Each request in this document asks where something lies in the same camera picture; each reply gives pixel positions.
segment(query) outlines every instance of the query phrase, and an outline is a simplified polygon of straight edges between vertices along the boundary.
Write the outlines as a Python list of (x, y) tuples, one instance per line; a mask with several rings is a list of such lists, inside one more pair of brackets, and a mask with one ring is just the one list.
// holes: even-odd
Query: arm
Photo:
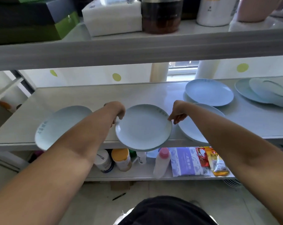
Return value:
[(169, 120), (177, 124), (187, 115), (241, 183), (283, 221), (283, 152), (240, 125), (192, 103), (175, 101)]
[(117, 116), (110, 102), (72, 127), (0, 191), (0, 224), (58, 224)]

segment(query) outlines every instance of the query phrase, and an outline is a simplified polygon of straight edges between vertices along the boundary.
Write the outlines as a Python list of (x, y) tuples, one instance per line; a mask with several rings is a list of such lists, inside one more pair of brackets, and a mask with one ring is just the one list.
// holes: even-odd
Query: jar with dark liquid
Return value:
[(142, 28), (151, 34), (178, 30), (183, 0), (141, 0)]

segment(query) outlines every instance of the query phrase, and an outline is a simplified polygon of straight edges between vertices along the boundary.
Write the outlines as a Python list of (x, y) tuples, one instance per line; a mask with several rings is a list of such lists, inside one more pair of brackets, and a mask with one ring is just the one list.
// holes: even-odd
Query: person's right arm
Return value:
[(169, 120), (177, 124), (187, 115), (236, 178), (283, 222), (283, 152), (240, 125), (192, 103), (175, 101)]

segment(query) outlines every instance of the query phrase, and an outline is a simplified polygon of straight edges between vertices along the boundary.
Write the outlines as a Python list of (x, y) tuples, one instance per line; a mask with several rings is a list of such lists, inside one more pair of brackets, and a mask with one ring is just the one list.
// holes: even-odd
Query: shelf board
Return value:
[(187, 20), (172, 34), (134, 32), (93, 38), (80, 23), (61, 41), (0, 45), (0, 70), (275, 55), (283, 55), (283, 22), (271, 17), (263, 23), (222, 27), (204, 27)]
[[(283, 77), (271, 78), (283, 85)], [(283, 144), (283, 108), (271, 104), (259, 104), (242, 97), (234, 88), (238, 79), (220, 80), (234, 92), (234, 100), (219, 107), (226, 118), (247, 128), (272, 143)], [(143, 83), (122, 85), (97, 85), (76, 87), (38, 88), (26, 102), (0, 127), (0, 150), (35, 146), (34, 136), (39, 124), (53, 112), (73, 105), (81, 105), (92, 111), (109, 101), (120, 101), (126, 108), (137, 104), (153, 104), (171, 113), (175, 100), (186, 100), (187, 82)], [(169, 140), (162, 147), (195, 147), (203, 144), (187, 139), (178, 125), (173, 125)], [(114, 127), (101, 148), (124, 148), (115, 134)]]
[[(116, 165), (113, 170), (107, 174), (102, 173), (96, 166), (93, 166), (85, 181), (149, 181), (156, 180), (153, 176), (155, 159), (147, 158), (146, 164), (135, 162), (130, 170), (126, 172), (120, 171)], [(165, 175), (159, 180), (207, 180), (207, 179), (234, 179), (234, 175), (230, 173), (226, 177), (211, 176), (179, 176), (173, 177), (171, 165)]]

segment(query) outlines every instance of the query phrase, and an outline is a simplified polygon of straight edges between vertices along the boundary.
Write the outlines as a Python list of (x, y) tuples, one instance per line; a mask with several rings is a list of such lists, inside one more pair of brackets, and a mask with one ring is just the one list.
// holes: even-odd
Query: orange lid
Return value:
[(129, 150), (127, 148), (115, 148), (111, 152), (111, 157), (114, 161), (123, 161), (128, 158)]

